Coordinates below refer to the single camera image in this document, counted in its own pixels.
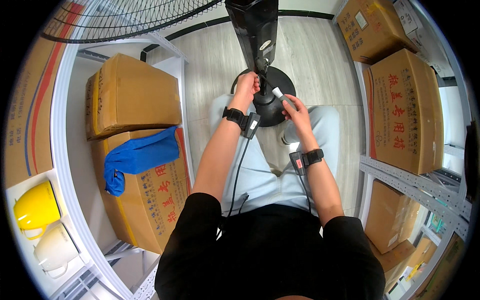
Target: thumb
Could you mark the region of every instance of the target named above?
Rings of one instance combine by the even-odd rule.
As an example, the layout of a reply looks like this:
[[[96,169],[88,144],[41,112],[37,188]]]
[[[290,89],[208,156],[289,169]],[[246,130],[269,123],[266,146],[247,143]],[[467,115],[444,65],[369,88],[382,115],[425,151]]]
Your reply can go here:
[[[287,113],[292,117],[295,113],[297,113],[297,110],[294,109],[286,100],[282,101],[283,107],[287,111]]]

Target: forearm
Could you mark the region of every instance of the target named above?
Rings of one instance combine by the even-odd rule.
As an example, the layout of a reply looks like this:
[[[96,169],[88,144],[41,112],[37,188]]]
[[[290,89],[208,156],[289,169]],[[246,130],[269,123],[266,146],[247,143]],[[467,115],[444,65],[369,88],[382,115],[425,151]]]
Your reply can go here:
[[[305,153],[319,148],[313,135],[302,146]],[[325,226],[328,221],[336,216],[343,216],[340,192],[325,159],[309,166],[307,174],[315,208],[322,226]]]
[[[248,103],[235,97],[228,108],[236,108],[246,114]],[[223,118],[208,142],[200,159],[200,164],[192,192],[204,192],[222,201],[223,189],[228,171],[235,156],[240,136],[240,127]]]

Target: red stripe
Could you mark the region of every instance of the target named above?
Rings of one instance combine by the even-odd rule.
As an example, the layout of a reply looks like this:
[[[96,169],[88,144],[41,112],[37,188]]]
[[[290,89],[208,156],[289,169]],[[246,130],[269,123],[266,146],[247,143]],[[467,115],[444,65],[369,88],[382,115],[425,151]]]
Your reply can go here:
[[[177,128],[175,130],[175,132],[179,136],[179,140],[180,140],[180,148],[181,148],[181,152],[183,153],[183,167],[185,169],[185,177],[187,179],[187,193],[188,193],[188,195],[190,195],[190,192],[191,192],[191,190],[190,190],[191,189],[190,188],[190,176],[188,174],[187,154],[185,153],[185,142],[183,140],[183,129],[182,128]]]
[[[370,98],[368,103],[368,115],[370,117],[370,157],[377,158],[377,150],[375,149],[375,137],[374,137],[374,128],[373,128],[373,87],[372,87],[372,80],[370,78],[370,73],[368,73],[368,83],[370,86]]]
[[[71,6],[71,12],[68,13],[67,16],[67,23],[73,23],[75,18],[78,16],[82,10],[83,6],[73,3]],[[65,24],[60,32],[60,37],[64,38],[71,25]],[[50,81],[52,79],[53,68],[55,67],[55,63],[57,61],[57,56],[60,52],[60,48],[62,43],[55,43],[55,48],[49,58],[47,69],[45,70],[45,74],[41,79],[42,83],[40,84],[40,88],[38,90],[38,96],[36,98],[35,108],[33,111],[33,118],[32,118],[32,135],[31,135],[31,144],[32,144],[32,159],[33,159],[33,166],[35,167],[35,172],[38,174],[38,170],[36,167],[36,158],[35,158],[35,132],[36,132],[36,121],[38,120],[38,112],[40,111],[40,105],[42,104],[43,97],[47,92],[48,86],[50,85]]]

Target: light blue jeans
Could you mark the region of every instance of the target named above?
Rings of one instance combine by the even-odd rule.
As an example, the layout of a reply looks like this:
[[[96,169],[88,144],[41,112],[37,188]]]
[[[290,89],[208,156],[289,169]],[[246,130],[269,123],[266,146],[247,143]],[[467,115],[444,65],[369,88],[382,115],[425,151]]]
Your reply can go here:
[[[222,120],[222,113],[225,106],[228,106],[232,100],[232,94],[225,94],[213,101],[209,111],[210,133],[213,134]],[[247,115],[255,112],[255,107],[250,105]],[[338,111],[330,106],[314,106],[308,109],[310,122],[312,124],[313,134],[317,139],[318,145],[324,152],[324,159],[327,162],[330,171],[336,177],[336,168],[338,164],[338,144],[339,144],[339,114]],[[299,142],[296,134],[295,125],[291,120],[287,121],[287,127],[284,131],[285,141],[288,143]],[[235,175],[237,174],[243,149],[247,139],[241,136],[233,158],[230,171],[228,173],[225,189],[222,196],[222,215],[227,216],[232,203],[233,185]],[[307,177],[302,177],[310,196],[312,214],[317,216],[315,205],[311,198],[310,187]],[[240,173],[235,191],[235,202],[232,215],[238,214],[243,200],[241,196],[247,193],[248,200],[243,205],[241,212],[248,212],[269,204],[283,204],[298,207],[308,211],[308,202],[305,191],[300,179],[292,167],[291,162],[287,164],[280,177],[277,177],[270,171],[270,167],[265,160],[265,156],[260,148],[256,136],[252,138],[248,145],[247,152],[241,164]]]

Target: blue cloth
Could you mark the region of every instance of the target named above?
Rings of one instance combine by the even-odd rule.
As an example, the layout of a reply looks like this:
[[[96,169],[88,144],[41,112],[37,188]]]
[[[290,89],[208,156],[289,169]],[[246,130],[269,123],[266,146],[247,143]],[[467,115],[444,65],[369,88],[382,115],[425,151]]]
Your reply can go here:
[[[105,190],[120,196],[125,190],[123,173],[140,174],[179,158],[176,128],[172,126],[154,135],[128,140],[110,151],[105,157]]]

